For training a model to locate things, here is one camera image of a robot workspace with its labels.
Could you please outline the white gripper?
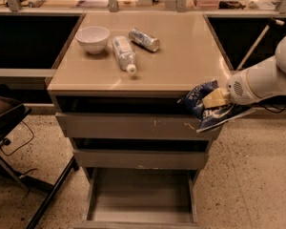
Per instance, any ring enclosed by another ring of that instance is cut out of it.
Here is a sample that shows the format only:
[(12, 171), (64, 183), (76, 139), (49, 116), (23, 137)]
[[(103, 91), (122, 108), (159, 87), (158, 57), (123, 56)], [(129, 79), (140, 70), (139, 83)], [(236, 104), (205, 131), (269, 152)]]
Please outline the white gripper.
[(249, 105), (255, 100), (247, 82), (247, 71), (234, 73), (227, 82), (227, 90), (217, 88), (206, 95), (202, 99), (204, 107), (211, 109), (224, 106), (229, 104), (230, 100), (235, 104)]

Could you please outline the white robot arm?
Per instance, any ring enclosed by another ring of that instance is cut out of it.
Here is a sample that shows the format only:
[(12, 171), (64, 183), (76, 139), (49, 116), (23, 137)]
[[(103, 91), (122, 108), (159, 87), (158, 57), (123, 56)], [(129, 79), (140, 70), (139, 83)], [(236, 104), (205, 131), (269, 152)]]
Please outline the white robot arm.
[(210, 109), (230, 103), (250, 105), (278, 95), (286, 95), (286, 36), (273, 56), (234, 73), (225, 88), (212, 91), (202, 102)]

